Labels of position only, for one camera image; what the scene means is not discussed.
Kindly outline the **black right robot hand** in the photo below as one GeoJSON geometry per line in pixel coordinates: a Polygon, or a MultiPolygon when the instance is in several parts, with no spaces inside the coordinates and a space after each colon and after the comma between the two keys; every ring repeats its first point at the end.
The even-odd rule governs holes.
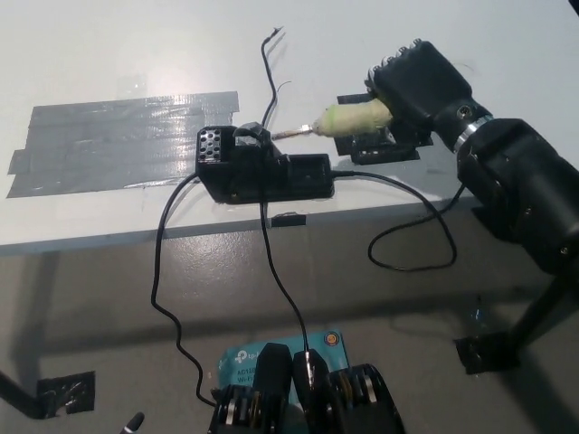
{"type": "Polygon", "coordinates": [[[472,88],[435,46],[416,40],[371,68],[365,85],[409,126],[438,135],[453,151],[471,125],[492,119],[472,88]]]}

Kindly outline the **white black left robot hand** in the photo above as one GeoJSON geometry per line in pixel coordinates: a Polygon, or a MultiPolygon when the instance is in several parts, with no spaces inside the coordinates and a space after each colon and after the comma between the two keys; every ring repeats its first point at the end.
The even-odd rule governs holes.
{"type": "Polygon", "coordinates": [[[135,434],[143,424],[145,415],[143,412],[137,412],[132,419],[122,428],[120,434],[135,434]]]}

